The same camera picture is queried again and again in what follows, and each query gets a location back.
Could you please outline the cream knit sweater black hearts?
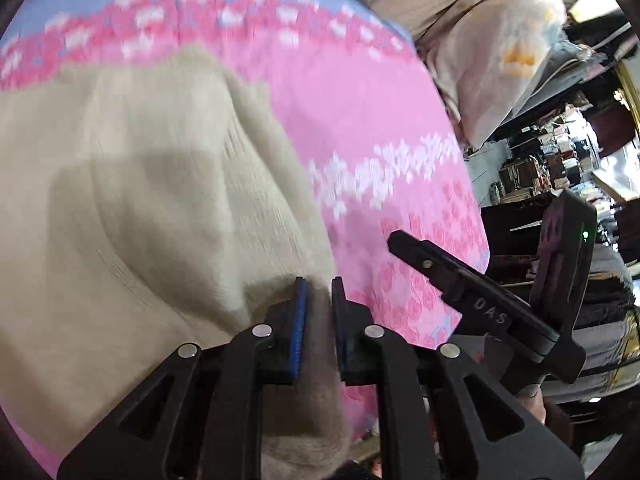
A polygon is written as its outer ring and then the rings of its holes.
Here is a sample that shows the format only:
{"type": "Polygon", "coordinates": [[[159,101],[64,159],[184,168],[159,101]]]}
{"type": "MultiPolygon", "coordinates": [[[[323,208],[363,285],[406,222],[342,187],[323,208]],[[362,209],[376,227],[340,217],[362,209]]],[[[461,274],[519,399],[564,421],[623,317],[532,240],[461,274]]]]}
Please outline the cream knit sweater black hearts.
{"type": "Polygon", "coordinates": [[[1,404],[54,455],[179,344],[224,344],[301,277],[302,374],[266,390],[262,474],[327,476],[349,446],[334,274],[267,86],[205,50],[2,94],[1,404]]]}

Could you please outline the cluttered dark shelf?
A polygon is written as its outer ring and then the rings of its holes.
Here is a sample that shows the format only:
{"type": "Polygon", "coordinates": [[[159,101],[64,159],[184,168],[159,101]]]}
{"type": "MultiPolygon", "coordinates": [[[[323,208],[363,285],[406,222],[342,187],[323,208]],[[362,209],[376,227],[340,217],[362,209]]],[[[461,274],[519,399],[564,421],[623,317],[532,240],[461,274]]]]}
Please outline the cluttered dark shelf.
{"type": "MultiPolygon", "coordinates": [[[[593,48],[592,60],[610,65],[634,53],[631,26],[620,9],[601,8],[595,18],[571,18],[554,59],[546,68],[556,73],[565,91],[543,99],[527,112],[529,124],[514,119],[500,131],[510,158],[500,169],[506,187],[502,203],[483,209],[491,258],[488,276],[527,299],[536,278],[541,222],[552,194],[529,193],[534,169],[548,172],[552,188],[568,188],[597,209],[600,221],[613,221],[608,195],[592,182],[593,170],[613,146],[630,139],[634,121],[613,93],[612,70],[578,84],[577,66],[568,59],[581,46],[593,48]]],[[[546,395],[556,403],[587,402],[633,387],[639,380],[636,320],[631,273],[608,235],[597,232],[582,308],[574,338],[587,359],[576,382],[550,379],[546,395]]]]}

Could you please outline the pink blue floral bedspread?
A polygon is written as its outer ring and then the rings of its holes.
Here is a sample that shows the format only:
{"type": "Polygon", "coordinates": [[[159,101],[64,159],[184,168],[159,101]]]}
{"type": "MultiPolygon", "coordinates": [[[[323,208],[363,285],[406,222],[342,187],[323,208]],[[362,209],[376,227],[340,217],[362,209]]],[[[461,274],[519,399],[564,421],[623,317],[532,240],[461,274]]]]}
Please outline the pink blue floral bedspread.
{"type": "MultiPolygon", "coordinates": [[[[459,315],[386,240],[405,230],[484,270],[480,210],[430,75],[405,34],[356,0],[26,0],[1,39],[1,96],[65,66],[145,66],[186,48],[267,86],[347,296],[413,344],[445,342],[459,315]]],[[[355,440],[374,424],[374,391],[340,391],[355,440]]],[[[8,417],[55,472],[65,455],[8,417]]]]}

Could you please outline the floral pillow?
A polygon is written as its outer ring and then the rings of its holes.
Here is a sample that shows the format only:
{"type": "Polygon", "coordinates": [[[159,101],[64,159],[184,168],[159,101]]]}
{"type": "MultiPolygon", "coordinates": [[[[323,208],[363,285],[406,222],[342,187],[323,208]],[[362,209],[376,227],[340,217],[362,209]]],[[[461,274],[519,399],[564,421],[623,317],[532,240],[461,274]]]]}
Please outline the floral pillow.
{"type": "Polygon", "coordinates": [[[533,92],[562,0],[457,0],[416,43],[460,141],[480,148],[533,92]]]}

